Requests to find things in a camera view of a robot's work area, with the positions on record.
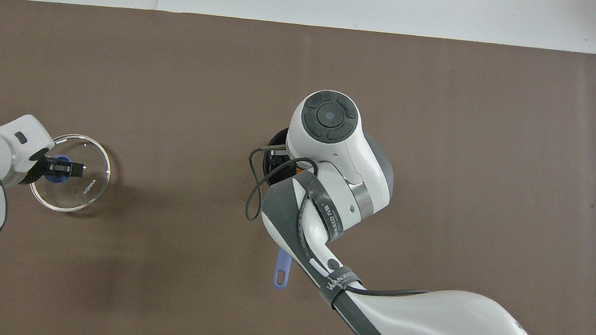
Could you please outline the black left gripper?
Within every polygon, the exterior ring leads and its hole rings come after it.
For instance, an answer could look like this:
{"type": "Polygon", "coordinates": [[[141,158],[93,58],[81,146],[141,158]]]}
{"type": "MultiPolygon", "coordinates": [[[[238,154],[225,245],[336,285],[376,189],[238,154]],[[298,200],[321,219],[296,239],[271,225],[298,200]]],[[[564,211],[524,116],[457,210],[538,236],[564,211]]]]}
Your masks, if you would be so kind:
{"type": "Polygon", "coordinates": [[[31,156],[31,160],[35,160],[35,164],[29,169],[28,173],[24,175],[23,180],[20,181],[21,184],[28,185],[34,183],[43,176],[83,177],[84,164],[67,160],[58,160],[52,157],[48,158],[45,156],[45,153],[48,151],[49,149],[43,148],[41,151],[38,151],[31,156]]]}

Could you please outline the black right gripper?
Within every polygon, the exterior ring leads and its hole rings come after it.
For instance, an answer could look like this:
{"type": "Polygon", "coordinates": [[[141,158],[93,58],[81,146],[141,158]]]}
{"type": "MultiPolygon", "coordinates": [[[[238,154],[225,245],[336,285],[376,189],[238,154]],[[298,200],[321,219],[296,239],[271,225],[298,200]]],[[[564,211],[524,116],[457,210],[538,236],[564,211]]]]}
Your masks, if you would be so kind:
{"type": "Polygon", "coordinates": [[[294,176],[298,174],[298,165],[296,162],[292,162],[286,145],[270,146],[267,173],[285,176],[294,176]]]}

